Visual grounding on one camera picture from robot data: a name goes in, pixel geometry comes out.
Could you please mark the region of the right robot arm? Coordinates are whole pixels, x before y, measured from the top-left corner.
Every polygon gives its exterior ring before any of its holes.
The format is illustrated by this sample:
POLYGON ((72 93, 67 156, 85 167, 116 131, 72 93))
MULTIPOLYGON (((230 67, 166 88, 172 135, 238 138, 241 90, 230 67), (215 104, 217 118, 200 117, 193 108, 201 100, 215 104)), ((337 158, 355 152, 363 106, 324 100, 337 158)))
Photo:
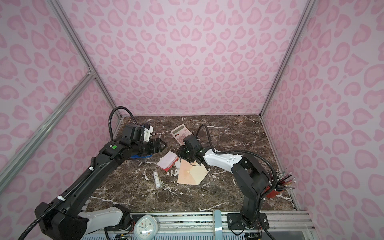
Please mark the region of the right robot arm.
POLYGON ((189 163, 214 166, 233 174, 244 203, 240 211, 240 221, 245 228, 260 226, 262 200, 274 186, 271 176, 276 169, 260 155, 244 150, 220 152, 212 147, 204 147, 194 135, 183 139, 184 145, 178 150, 178 156, 189 163))

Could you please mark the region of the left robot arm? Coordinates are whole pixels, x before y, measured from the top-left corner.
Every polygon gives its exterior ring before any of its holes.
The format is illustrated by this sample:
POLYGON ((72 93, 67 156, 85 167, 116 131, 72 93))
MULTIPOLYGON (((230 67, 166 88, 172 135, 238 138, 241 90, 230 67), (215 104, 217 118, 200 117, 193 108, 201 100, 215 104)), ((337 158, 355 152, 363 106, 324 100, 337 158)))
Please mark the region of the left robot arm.
POLYGON ((125 231, 131 228, 131 210, 121 204, 89 213, 83 213, 82 208, 124 161, 151 157, 168 146, 161 138, 153 139, 152 132, 148 124, 125 126, 122 135, 105 144, 91 159, 88 169, 68 189, 49 204, 40 203, 36 207, 36 219, 27 230, 39 226, 41 232, 53 240, 80 240, 99 229, 125 231))

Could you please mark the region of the peach envelope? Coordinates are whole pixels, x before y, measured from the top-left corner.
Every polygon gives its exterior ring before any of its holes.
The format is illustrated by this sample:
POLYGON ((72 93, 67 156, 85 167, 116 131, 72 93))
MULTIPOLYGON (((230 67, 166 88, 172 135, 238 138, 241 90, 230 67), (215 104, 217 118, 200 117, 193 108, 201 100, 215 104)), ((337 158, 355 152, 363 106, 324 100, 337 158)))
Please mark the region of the peach envelope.
POLYGON ((177 183, 196 186, 203 181, 207 174, 208 171, 204 165, 198 165, 195 162, 191 164, 181 159, 177 183))

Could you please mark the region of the pink red-bordered letter paper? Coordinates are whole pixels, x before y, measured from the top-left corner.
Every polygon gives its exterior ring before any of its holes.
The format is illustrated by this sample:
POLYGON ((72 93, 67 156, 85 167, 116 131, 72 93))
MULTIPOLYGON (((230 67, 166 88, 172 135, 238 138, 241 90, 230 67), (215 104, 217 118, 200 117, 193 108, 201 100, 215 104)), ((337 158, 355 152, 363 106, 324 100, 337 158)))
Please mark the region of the pink red-bordered letter paper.
POLYGON ((157 166, 162 170, 168 172, 178 159, 179 157, 177 156, 177 154, 173 152, 168 152, 164 157, 160 159, 160 161, 157 163, 157 166))

